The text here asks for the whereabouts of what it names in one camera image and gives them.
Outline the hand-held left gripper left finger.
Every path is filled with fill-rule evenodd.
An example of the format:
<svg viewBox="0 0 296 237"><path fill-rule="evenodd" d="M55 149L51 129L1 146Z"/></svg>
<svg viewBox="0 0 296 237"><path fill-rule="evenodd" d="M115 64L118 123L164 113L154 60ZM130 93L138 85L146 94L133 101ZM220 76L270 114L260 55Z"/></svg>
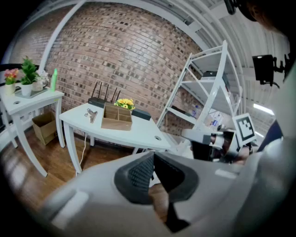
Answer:
<svg viewBox="0 0 296 237"><path fill-rule="evenodd" d="M40 215L64 237L169 237L153 205L133 204L118 191L116 171L154 155L144 152L84 170L55 190Z"/></svg>

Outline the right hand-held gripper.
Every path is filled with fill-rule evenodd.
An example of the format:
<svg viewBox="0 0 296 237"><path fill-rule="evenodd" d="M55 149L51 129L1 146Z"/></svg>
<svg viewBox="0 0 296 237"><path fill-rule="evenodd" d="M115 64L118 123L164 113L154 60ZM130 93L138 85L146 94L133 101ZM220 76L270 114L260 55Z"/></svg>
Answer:
<svg viewBox="0 0 296 237"><path fill-rule="evenodd" d="M245 163L253 153L252 142L256 140L253 122L249 113L233 117L232 122L230 127L219 126L214 134L183 129L181 136L191 141L193 158L223 163Z"/></svg>

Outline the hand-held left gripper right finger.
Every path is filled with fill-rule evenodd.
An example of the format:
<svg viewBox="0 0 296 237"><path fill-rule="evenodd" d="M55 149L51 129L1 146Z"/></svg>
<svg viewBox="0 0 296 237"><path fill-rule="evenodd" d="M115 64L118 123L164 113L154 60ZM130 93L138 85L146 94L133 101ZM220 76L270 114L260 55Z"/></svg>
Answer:
<svg viewBox="0 0 296 237"><path fill-rule="evenodd" d="M222 200L243 166L188 159L168 152L154 154L154 170L168 193L166 226L179 232Z"/></svg>

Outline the wooden desk organizer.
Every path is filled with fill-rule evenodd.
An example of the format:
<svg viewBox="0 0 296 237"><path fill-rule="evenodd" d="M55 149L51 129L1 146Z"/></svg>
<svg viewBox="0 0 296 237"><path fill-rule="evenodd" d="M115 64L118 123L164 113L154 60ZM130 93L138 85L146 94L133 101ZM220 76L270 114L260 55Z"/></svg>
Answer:
<svg viewBox="0 0 296 237"><path fill-rule="evenodd" d="M130 131L132 117L130 110L105 103L101 122L102 129Z"/></svg>

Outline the silver metal binder clip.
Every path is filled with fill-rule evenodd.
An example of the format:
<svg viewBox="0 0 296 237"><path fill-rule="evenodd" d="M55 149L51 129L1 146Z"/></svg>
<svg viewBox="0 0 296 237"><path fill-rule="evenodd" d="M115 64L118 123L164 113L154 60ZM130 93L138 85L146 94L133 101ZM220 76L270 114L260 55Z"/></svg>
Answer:
<svg viewBox="0 0 296 237"><path fill-rule="evenodd" d="M92 111L90 108L87 109L86 113L84 114L85 117L89 118L90 123L92 124L97 116L97 111Z"/></svg>

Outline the flat black case on shelf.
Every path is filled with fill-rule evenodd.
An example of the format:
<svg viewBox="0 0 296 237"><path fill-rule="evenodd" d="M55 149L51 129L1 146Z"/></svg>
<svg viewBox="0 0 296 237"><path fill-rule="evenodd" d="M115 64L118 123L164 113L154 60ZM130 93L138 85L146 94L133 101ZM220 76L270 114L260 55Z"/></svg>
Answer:
<svg viewBox="0 0 296 237"><path fill-rule="evenodd" d="M176 110L176 111L178 111L178 112L180 112L180 113L182 113L182 114L185 114L187 116L192 116L188 112L185 112L184 110L181 110L181 109L177 108L176 106L172 106L171 108L174 109L174 110Z"/></svg>

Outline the white metal shelf rack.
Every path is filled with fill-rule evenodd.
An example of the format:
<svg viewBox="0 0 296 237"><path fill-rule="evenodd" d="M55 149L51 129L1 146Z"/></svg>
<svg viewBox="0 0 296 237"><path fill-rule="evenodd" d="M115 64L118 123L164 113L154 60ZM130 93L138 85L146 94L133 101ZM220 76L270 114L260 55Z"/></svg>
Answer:
<svg viewBox="0 0 296 237"><path fill-rule="evenodd" d="M217 75L202 77L206 71L217 71ZM222 78L223 73L227 75L228 80ZM198 118L187 116L171 108L179 88L183 88L203 105ZM227 41L223 41L220 46L190 54L158 119L157 126L161 126L164 117L170 112L193 124L194 129L210 131L210 128L205 125L210 111L214 110L234 117L240 112L242 92Z"/></svg>

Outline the white desk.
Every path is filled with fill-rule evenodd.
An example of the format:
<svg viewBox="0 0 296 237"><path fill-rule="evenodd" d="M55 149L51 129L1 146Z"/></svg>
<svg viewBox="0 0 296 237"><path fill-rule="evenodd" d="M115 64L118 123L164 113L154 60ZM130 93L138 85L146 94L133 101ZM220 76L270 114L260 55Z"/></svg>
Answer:
<svg viewBox="0 0 296 237"><path fill-rule="evenodd" d="M98 112L92 124L89 118L84 116L88 108ZM63 121L64 125L68 152L77 173L81 173L82 169L74 142L74 129L85 132L93 138L134 147L133 153L136 153L138 148L152 150L168 150L171 148L171 145L152 119L147 121L132 116L130 131L102 129L103 112L102 108L86 103L59 115L59 119Z"/></svg>

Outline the black rectangular box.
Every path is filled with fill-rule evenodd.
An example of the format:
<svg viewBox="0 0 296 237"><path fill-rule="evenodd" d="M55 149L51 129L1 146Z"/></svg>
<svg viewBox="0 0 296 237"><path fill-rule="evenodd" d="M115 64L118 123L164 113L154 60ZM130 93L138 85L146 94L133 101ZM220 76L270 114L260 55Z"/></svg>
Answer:
<svg viewBox="0 0 296 237"><path fill-rule="evenodd" d="M148 112L140 110L140 109L133 109L131 114L133 116L136 116L138 118L141 118L141 119L144 119L147 121L149 121L151 119L151 115Z"/></svg>

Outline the dark box on shelf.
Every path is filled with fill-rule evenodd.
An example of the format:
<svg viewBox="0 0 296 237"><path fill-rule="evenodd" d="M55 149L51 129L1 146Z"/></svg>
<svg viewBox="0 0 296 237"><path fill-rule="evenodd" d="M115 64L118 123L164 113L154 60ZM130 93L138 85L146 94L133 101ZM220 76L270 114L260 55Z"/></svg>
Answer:
<svg viewBox="0 0 296 237"><path fill-rule="evenodd" d="M217 75L217 71L206 71L203 73L202 77L216 77ZM224 80L228 80L227 75L225 73L223 73L222 78Z"/></svg>

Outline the person's clothed torso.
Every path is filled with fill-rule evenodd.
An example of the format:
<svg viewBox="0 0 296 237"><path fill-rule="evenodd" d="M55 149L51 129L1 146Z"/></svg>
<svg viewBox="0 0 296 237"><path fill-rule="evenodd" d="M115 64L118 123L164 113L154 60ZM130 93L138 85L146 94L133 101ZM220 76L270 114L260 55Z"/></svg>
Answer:
<svg viewBox="0 0 296 237"><path fill-rule="evenodd" d="M282 138L282 130L278 124L278 122L275 120L274 123L270 126L263 142L261 143L260 147L258 148L258 152L261 152L264 150L264 148L271 143L274 140Z"/></svg>

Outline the ceiling light strip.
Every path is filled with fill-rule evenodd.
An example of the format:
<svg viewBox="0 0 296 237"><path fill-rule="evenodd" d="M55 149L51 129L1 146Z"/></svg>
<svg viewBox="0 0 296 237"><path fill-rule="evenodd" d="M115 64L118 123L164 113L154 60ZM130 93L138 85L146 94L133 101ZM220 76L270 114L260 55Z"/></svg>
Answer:
<svg viewBox="0 0 296 237"><path fill-rule="evenodd" d="M265 112L265 113L267 113L267 114L270 114L270 115L272 115L272 116L275 115L274 112L273 112L271 109L266 108L266 107L261 106L261 105L256 104L256 103L253 104L253 108L258 109L258 110L261 110L261 111L263 111L263 112Z"/></svg>

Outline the yellow sunflower bouquet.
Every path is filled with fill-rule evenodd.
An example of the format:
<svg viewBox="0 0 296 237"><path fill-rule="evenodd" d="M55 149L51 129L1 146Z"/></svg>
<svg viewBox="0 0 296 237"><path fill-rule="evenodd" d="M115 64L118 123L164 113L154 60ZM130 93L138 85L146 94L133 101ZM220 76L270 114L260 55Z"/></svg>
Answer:
<svg viewBox="0 0 296 237"><path fill-rule="evenodd" d="M118 99L115 103L115 106L119 106L128 110L134 110L134 102L132 99Z"/></svg>

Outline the brown cardboard box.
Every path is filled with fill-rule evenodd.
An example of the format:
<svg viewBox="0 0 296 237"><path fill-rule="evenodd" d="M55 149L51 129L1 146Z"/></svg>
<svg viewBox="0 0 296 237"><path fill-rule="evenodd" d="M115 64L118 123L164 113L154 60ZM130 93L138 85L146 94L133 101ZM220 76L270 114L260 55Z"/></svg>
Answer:
<svg viewBox="0 0 296 237"><path fill-rule="evenodd" d="M36 137L42 144L47 145L57 137L56 119L53 112L46 112L32 119Z"/></svg>

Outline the black router with antennas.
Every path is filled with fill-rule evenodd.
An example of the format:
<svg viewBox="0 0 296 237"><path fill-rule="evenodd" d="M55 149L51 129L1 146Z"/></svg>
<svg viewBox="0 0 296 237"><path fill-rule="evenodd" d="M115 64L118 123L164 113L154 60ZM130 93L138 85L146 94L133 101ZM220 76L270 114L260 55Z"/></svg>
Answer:
<svg viewBox="0 0 296 237"><path fill-rule="evenodd" d="M119 95L121 90L117 87L114 90L109 89L109 84L106 83L105 87L103 87L103 82L96 82L91 93L91 97L88 99L88 104L104 108L105 104L115 103L119 99Z"/></svg>

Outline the white side table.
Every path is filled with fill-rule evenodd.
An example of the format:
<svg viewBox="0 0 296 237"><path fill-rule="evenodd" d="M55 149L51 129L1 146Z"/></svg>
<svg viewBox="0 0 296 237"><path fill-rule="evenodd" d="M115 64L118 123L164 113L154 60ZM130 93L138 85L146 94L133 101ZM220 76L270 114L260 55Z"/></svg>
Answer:
<svg viewBox="0 0 296 237"><path fill-rule="evenodd" d="M21 122L21 117L25 114L48 106L50 104L55 104L55 121L57 134L60 146L64 148L65 141L63 136L62 121L59 119L59 115L61 114L63 95L64 93L59 91L52 92L50 90L47 90L46 92L41 93L31 99L26 99L22 97L17 97L13 94L6 95L4 89L0 89L0 111L2 112L3 121L8 132L8 141L12 142L15 148L18 146L15 141L15 135L11 131L11 127L7 118L7 116L10 115L15 126L16 136L18 137L24 151L26 152L26 155L35 166L35 168L39 171L39 173L44 177L46 177L48 173L35 157L26 139Z"/></svg>

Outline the grey tray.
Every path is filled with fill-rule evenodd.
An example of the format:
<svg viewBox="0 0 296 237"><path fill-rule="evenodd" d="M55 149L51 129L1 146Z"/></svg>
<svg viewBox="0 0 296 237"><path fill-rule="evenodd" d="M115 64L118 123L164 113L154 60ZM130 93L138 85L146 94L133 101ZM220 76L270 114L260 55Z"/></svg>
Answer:
<svg viewBox="0 0 296 237"><path fill-rule="evenodd" d="M15 92L15 96L16 97L20 97L20 98L26 98L26 99L31 99L39 94L42 94L44 92L48 91L48 89L46 87L43 88L42 91L38 91L38 92L35 92L35 91L31 91L31 94L30 95L23 95L22 94L22 91L21 90L18 90Z"/></svg>

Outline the green plastic bottle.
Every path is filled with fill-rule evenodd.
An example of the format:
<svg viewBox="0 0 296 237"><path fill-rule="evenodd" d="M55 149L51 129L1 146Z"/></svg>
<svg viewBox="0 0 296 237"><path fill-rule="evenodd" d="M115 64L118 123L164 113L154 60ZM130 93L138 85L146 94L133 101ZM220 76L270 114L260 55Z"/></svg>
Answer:
<svg viewBox="0 0 296 237"><path fill-rule="evenodd" d="M56 80L57 80L57 69L54 70L54 73L53 73L53 75L51 77L50 90L52 92L54 92L55 89L56 89Z"/></svg>

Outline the white flowers in jar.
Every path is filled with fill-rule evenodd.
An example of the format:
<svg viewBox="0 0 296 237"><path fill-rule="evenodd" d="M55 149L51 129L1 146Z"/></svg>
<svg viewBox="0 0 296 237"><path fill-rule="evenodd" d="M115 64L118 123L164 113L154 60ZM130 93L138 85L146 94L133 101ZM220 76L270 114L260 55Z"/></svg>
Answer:
<svg viewBox="0 0 296 237"><path fill-rule="evenodd" d="M39 92L42 91L45 86L49 83L48 73L43 70L38 76L36 77L36 81L32 84L32 91Z"/></svg>

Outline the green plant in white pot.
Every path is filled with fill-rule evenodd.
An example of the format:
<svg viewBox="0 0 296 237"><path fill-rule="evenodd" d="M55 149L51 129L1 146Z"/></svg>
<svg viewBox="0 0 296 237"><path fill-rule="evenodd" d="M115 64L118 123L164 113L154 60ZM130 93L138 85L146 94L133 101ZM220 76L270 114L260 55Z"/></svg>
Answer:
<svg viewBox="0 0 296 237"><path fill-rule="evenodd" d="M37 67L33 61L26 56L22 64L22 71L24 76L21 78L21 93L23 96L30 96L32 92L32 84L37 81L39 74Z"/></svg>

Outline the pink flowers in pot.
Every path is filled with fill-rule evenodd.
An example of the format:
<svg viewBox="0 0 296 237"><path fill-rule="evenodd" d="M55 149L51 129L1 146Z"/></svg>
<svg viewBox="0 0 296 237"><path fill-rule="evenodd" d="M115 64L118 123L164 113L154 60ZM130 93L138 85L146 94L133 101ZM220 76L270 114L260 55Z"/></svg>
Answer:
<svg viewBox="0 0 296 237"><path fill-rule="evenodd" d="M16 89L16 78L19 74L18 69L7 69L4 73L5 77L5 93L6 95L11 95Z"/></svg>

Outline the black wall-mounted device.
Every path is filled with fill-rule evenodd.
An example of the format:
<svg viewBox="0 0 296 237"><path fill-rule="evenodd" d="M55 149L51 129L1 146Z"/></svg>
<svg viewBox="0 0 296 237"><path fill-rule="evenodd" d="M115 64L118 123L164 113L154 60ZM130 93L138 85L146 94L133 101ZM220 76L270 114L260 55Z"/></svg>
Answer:
<svg viewBox="0 0 296 237"><path fill-rule="evenodd" d="M272 55L260 55L252 56L255 79L260 82L260 85L275 85L278 89L280 86L274 82L274 72L284 73L284 77L287 76L291 68L291 60L284 55L284 62L280 61L280 66L277 66L277 58Z"/></svg>

